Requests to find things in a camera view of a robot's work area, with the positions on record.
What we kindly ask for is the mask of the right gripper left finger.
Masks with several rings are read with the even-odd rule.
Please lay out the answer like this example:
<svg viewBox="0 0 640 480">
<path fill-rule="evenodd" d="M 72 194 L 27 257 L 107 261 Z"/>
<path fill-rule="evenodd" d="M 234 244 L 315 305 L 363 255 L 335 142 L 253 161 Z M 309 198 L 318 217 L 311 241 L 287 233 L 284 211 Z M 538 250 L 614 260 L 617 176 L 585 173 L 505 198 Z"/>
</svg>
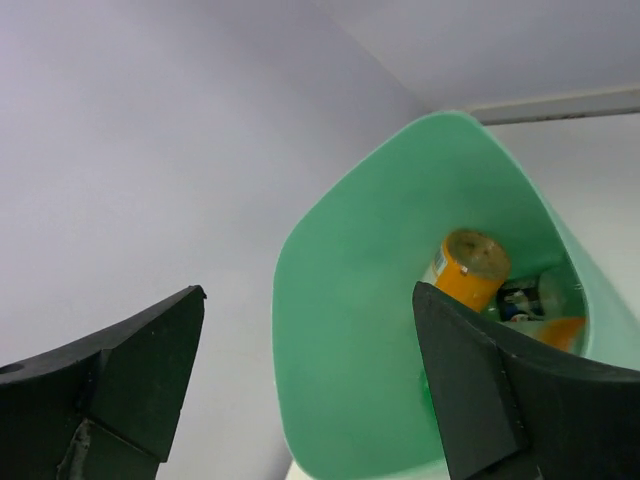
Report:
<svg viewBox="0 0 640 480">
<path fill-rule="evenodd" d="M 168 460 L 204 321 L 189 286 L 1 368 L 4 479 L 153 479 Z"/>
</svg>

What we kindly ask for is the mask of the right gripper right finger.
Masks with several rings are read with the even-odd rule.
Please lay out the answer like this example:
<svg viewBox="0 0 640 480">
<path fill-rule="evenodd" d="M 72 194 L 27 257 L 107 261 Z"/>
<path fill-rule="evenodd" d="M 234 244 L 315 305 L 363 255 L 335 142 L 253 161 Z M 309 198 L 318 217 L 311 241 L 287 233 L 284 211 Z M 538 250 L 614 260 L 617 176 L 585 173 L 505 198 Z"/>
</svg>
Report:
<svg viewBox="0 0 640 480">
<path fill-rule="evenodd" d="M 638 371 L 547 346 L 427 283 L 412 305 L 451 478 L 638 478 Z"/>
</svg>

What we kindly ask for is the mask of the tall orange label bottle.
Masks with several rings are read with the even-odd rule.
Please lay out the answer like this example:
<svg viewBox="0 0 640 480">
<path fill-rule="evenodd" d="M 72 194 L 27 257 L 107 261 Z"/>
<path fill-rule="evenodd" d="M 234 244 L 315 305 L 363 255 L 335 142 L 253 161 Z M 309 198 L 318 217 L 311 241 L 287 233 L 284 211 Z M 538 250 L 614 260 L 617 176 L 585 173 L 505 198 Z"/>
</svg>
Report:
<svg viewBox="0 0 640 480">
<path fill-rule="evenodd" d="M 583 349 L 587 320 L 585 317 L 560 317 L 550 320 L 505 322 L 504 326 L 558 350 L 579 355 Z"/>
</svg>

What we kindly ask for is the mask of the short orange bottle yellow cap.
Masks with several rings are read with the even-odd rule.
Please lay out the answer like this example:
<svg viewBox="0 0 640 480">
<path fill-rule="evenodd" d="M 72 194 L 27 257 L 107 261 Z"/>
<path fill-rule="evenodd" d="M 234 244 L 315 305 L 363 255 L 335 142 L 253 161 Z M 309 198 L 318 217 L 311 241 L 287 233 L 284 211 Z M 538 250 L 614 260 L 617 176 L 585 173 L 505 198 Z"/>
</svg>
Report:
<svg viewBox="0 0 640 480">
<path fill-rule="evenodd" d="M 480 231 L 458 229 L 442 241 L 421 281 L 481 312 L 510 271 L 510 257 L 497 241 Z"/>
</svg>

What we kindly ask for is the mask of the clear Pepsi bottle black cap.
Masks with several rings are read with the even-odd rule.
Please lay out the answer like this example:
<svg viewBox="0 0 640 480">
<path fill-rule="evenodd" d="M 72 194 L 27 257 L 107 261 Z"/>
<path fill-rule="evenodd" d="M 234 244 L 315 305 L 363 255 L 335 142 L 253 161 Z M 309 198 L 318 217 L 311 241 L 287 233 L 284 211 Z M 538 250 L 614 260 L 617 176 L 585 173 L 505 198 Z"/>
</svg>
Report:
<svg viewBox="0 0 640 480">
<path fill-rule="evenodd" d="M 498 320 L 507 323 L 561 317 L 567 301 L 565 280 L 562 270 L 554 267 L 507 281 L 497 291 L 493 304 Z"/>
</svg>

